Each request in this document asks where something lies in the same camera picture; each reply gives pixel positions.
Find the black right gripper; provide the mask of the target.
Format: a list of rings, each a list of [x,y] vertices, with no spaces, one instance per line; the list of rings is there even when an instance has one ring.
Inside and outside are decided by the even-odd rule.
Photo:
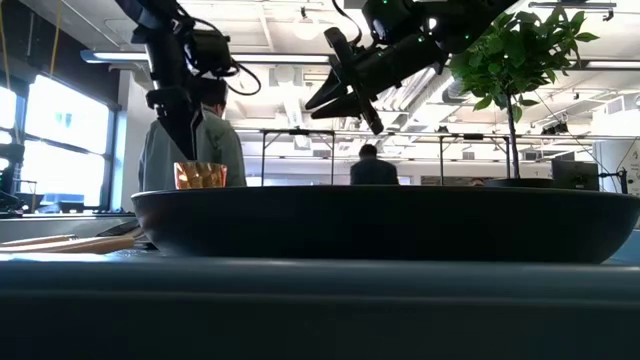
[[[447,54],[422,32],[413,33],[385,48],[371,47],[356,55],[342,32],[325,32],[336,60],[320,89],[306,102],[313,119],[357,117],[365,120],[373,134],[384,125],[372,106],[377,95],[433,64],[443,67]]]

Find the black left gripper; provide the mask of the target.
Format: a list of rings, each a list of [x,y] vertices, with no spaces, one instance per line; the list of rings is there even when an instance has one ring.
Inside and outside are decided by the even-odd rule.
[[[194,94],[182,86],[161,87],[146,93],[146,103],[156,112],[160,125],[182,155],[188,160],[196,160],[197,128],[202,121],[202,112]]]

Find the black round plate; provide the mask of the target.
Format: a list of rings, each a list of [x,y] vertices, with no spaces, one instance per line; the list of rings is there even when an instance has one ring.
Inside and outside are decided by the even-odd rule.
[[[638,197],[553,188],[229,187],[132,202],[176,256],[599,264],[640,218]]]

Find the spoon with wooden handle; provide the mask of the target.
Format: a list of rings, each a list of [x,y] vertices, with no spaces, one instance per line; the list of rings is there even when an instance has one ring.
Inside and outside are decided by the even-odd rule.
[[[0,254],[17,253],[87,253],[108,254],[120,250],[131,249],[136,243],[146,238],[137,221],[130,221],[109,228],[96,237],[61,241],[30,246],[0,247]]]

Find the fork with wooden handle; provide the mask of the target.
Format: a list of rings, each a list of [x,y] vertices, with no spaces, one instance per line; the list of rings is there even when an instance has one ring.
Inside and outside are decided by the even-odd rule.
[[[77,240],[77,239],[78,237],[74,234],[45,236],[45,237],[36,237],[36,238],[28,238],[28,239],[4,242],[4,243],[0,243],[0,247],[30,246],[30,245],[38,245],[38,244],[46,244],[46,243],[55,243],[55,242],[61,242],[61,241]]]

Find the blue plastic tray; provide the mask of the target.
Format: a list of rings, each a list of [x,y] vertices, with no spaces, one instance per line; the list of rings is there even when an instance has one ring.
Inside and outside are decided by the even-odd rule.
[[[601,265],[0,255],[0,360],[640,360]]]

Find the person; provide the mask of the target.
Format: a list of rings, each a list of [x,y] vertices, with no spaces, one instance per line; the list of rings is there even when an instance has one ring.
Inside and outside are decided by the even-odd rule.
[[[396,166],[377,157],[377,148],[365,144],[360,148],[359,161],[350,167],[351,185],[398,185]]]
[[[223,118],[228,85],[222,79],[203,82],[203,120],[196,129],[197,160],[225,165],[227,187],[246,187],[241,141],[231,123]],[[139,160],[138,191],[174,190],[174,163],[186,161],[160,122],[153,121]]]

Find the long ceiling light bar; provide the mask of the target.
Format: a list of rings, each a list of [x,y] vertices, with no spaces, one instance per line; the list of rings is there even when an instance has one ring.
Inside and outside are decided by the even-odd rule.
[[[93,64],[146,63],[149,60],[145,52],[96,52],[82,50],[80,56],[86,63]],[[242,64],[329,64],[329,56],[324,54],[236,53],[232,55],[232,58]]]

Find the small green leafy tree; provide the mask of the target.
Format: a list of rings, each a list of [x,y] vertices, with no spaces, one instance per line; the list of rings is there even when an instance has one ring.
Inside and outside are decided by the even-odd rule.
[[[520,177],[516,124],[524,109],[539,103],[525,95],[555,83],[558,73],[566,74],[581,61],[579,45],[599,38],[583,29],[585,21],[585,12],[568,16],[561,6],[546,19],[533,12],[504,13],[473,45],[451,59],[450,71],[461,84],[460,93],[478,99],[475,111],[494,105],[507,113],[515,178]]]

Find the black computer monitor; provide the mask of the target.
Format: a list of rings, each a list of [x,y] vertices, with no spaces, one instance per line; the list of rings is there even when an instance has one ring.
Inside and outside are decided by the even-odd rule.
[[[554,159],[551,162],[554,186],[560,189],[598,191],[598,166],[594,163]]]

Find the black folding table frame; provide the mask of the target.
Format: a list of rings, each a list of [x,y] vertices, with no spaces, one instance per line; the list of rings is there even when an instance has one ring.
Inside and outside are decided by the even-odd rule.
[[[302,128],[296,127],[296,128],[290,128],[290,129],[261,129],[260,133],[262,134],[261,174],[260,174],[261,187],[263,187],[265,184],[266,150],[282,134],[286,134],[289,136],[306,136],[306,137],[317,135],[331,151],[330,184],[331,185],[334,184],[335,146],[336,146],[336,132],[334,130],[314,130],[314,129],[302,129]]]

